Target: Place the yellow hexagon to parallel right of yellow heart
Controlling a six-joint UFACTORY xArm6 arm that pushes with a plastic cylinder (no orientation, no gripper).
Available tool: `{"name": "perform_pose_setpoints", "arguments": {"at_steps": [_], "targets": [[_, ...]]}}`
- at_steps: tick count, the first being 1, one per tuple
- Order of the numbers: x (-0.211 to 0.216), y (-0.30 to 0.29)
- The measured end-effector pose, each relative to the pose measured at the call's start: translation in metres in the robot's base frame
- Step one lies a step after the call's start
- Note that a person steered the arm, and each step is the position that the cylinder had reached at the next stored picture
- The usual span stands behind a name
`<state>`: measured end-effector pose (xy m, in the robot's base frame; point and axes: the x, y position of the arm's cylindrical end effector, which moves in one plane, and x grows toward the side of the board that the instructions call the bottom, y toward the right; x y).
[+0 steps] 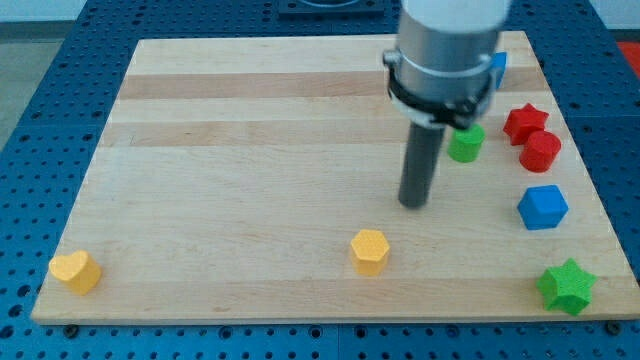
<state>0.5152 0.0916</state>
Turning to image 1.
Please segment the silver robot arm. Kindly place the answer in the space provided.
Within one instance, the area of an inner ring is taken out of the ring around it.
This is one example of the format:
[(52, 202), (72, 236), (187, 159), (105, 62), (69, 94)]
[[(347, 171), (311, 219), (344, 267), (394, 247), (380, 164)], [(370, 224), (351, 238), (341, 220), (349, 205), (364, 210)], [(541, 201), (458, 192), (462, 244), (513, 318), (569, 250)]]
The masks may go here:
[(396, 108), (427, 129), (467, 129), (491, 103), (492, 68), (510, 0), (402, 0), (395, 47), (383, 52)]

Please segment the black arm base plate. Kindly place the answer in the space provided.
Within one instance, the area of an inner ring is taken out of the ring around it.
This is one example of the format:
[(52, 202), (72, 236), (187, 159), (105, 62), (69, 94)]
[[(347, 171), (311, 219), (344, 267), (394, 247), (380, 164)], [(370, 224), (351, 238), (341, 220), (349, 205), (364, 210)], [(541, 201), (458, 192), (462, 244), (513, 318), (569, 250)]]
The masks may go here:
[(385, 0), (278, 0), (278, 15), (380, 15), (384, 13)]

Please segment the blue block behind arm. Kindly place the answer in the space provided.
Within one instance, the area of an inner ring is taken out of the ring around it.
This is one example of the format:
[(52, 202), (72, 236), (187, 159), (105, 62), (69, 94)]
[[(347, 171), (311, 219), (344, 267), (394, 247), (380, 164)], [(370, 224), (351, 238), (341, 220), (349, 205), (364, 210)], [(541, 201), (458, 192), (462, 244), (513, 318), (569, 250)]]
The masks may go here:
[(495, 71), (495, 74), (496, 74), (496, 83), (495, 83), (496, 89), (499, 89), (502, 85), (502, 81), (507, 68), (507, 60), (508, 60), (508, 55), (506, 52), (497, 52), (493, 56), (492, 69)]

